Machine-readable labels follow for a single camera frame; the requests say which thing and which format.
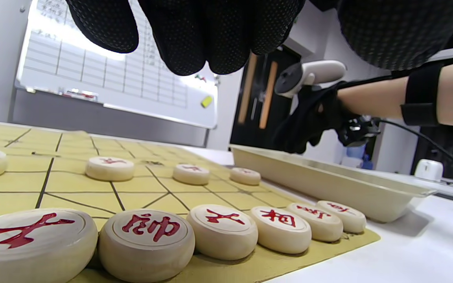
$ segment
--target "white tray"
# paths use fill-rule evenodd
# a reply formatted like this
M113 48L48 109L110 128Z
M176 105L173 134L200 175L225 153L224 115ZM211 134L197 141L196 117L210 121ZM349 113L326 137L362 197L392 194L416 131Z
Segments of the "white tray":
M364 174L295 154L230 145L236 166L316 199L352 206L370 219L391 222L437 190Z

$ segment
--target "dotted grip glove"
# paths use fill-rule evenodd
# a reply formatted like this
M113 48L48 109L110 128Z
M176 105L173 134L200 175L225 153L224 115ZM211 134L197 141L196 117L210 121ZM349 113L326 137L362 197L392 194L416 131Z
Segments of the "dotted grip glove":
M133 2L138 9L136 0L66 1L74 22L93 43L119 53L138 46L129 4ZM205 61L216 74L229 74L244 66L250 51L257 55L272 52L288 37L305 4L305 0L138 1L153 29L160 57L177 75L199 72ZM453 34L453 0L329 1L338 3L341 32L351 49L379 68L421 66ZM316 29L314 24L308 28Z
M277 150L302 154L307 142L318 145L322 132L334 129L339 140L344 143L345 126L349 120L359 115L348 111L338 99L339 88L347 82L338 82L328 88L304 86L298 93L298 106L279 126L274 136Z
M74 23L90 41L118 53L139 45L129 0L66 0ZM131 0L137 9L136 0ZM160 57L176 75L242 68L250 52L282 45L305 0L139 0Z

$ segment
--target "cable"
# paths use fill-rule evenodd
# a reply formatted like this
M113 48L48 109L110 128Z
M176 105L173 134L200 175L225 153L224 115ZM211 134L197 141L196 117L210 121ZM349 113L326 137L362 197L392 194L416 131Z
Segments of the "cable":
M389 120L384 120L384 119L379 119L379 118L374 118L374 121L379 121L379 122L382 122L382 123L386 123L386 124L391 124L393 126L396 126L396 127L399 127L401 129L404 129L406 131L409 131L411 132L412 134L415 134L417 136L420 136L421 138L424 138L428 143L431 143L431 145L433 145L435 148L437 148L437 150L441 151L443 154L445 154L448 158L450 158L452 161L453 161L453 154L451 154L450 152L448 152L446 149L444 149L442 146L440 146L438 143L435 143L431 138L429 138L428 136L424 135L424 134L421 134L420 132L417 132L417 131L414 131L408 127L405 127L403 125L400 125L400 124L397 124L395 122L391 122Z

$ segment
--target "sticky note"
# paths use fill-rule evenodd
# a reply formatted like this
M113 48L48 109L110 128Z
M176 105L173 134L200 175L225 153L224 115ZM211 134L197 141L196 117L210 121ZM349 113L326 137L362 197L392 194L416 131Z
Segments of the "sticky note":
M211 105L211 103L212 103L212 96L207 96L206 98L204 98L204 100L202 100L202 102L200 104L202 107L207 108L209 105Z

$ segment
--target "wrist strap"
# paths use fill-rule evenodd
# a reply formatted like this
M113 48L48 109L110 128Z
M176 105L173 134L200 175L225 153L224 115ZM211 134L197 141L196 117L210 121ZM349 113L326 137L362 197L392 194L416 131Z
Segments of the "wrist strap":
M439 125L436 99L442 67L442 64L427 66L412 72L408 77L405 104L401 105L403 121L408 126Z

